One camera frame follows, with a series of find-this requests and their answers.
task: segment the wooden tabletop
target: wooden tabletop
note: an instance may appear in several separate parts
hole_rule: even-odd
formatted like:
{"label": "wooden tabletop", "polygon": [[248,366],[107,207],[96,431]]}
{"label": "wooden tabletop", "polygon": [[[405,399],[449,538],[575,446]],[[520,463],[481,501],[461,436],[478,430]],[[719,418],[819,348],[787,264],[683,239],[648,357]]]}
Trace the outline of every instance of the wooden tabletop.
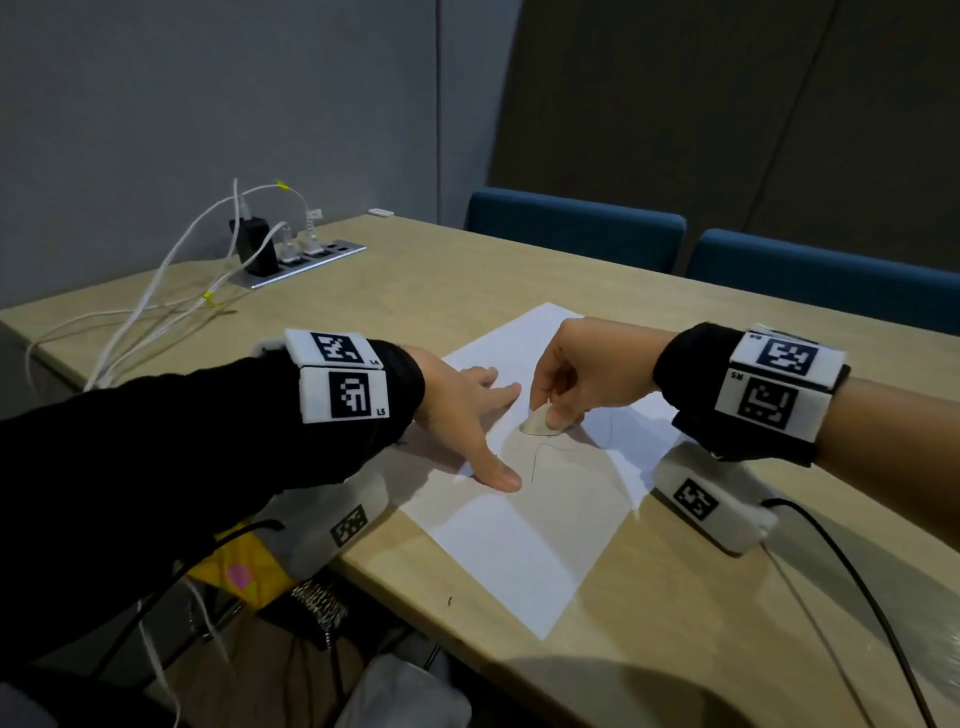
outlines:
{"label": "wooden tabletop", "polygon": [[[552,302],[674,330],[704,320],[760,322],[846,350],[858,376],[960,400],[957,337],[398,217],[352,218],[323,235],[368,249],[256,292],[225,286],[218,299],[227,305],[205,309],[132,357],[121,378],[223,364],[288,327],[363,331],[446,354]],[[216,268],[209,261],[173,267],[158,299],[202,292]],[[148,279],[8,309],[0,322],[33,339],[66,318],[132,306]],[[84,321],[39,355],[82,382],[116,322]],[[893,622],[940,725],[960,725],[960,554],[816,468],[752,467],[819,514]],[[734,559],[645,499],[544,641],[402,513],[351,546],[340,568],[554,720],[922,724],[866,603],[818,537],[789,514],[767,549]]]}

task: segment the sheet of paper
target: sheet of paper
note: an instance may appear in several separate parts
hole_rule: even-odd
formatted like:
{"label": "sheet of paper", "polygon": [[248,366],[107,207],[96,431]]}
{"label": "sheet of paper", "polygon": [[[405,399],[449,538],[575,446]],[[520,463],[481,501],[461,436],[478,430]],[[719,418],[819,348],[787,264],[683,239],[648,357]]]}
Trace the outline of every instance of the sheet of paper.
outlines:
{"label": "sheet of paper", "polygon": [[613,533],[653,487],[678,432],[659,395],[598,409],[555,437],[517,430],[534,368],[566,318],[545,303],[445,358],[494,366],[523,393],[488,431],[491,449],[523,478],[515,494],[473,480],[464,461],[416,426],[378,458],[392,501],[540,639],[556,623]]}

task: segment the hand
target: hand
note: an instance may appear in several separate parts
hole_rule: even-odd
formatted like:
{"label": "hand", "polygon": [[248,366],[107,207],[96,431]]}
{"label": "hand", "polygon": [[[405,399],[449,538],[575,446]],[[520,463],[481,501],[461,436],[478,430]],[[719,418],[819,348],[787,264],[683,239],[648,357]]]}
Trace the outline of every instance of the hand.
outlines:
{"label": "hand", "polygon": [[546,423],[563,429],[594,407],[622,407],[653,392],[654,366],[672,331],[606,319],[566,319],[530,387],[530,408],[552,402]]}
{"label": "hand", "polygon": [[426,388],[414,420],[440,442],[463,455],[481,483],[497,491],[520,489],[520,476],[493,454],[480,418],[506,407],[519,397],[520,385],[495,387],[497,370],[472,367],[458,372],[436,355],[416,347],[403,347],[420,371]]}

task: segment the blue chair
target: blue chair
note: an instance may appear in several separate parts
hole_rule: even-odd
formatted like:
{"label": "blue chair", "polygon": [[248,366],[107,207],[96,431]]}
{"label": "blue chair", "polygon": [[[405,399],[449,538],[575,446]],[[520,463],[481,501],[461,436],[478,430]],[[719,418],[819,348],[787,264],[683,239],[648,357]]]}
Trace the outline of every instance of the blue chair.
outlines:
{"label": "blue chair", "polygon": [[960,334],[960,274],[742,232],[704,232],[686,277]]}
{"label": "blue chair", "polygon": [[669,273],[686,220],[666,212],[484,187],[470,198],[467,230]]}

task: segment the yellow fabric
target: yellow fabric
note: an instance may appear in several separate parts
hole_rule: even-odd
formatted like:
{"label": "yellow fabric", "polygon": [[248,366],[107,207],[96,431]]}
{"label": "yellow fabric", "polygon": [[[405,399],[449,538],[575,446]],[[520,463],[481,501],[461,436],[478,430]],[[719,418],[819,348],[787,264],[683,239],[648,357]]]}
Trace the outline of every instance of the yellow fabric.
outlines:
{"label": "yellow fabric", "polygon": [[[217,538],[223,538],[247,523],[237,523]],[[267,606],[297,584],[287,576],[255,533],[245,533],[224,544],[191,569],[189,574],[194,579],[239,596],[254,609]]]}

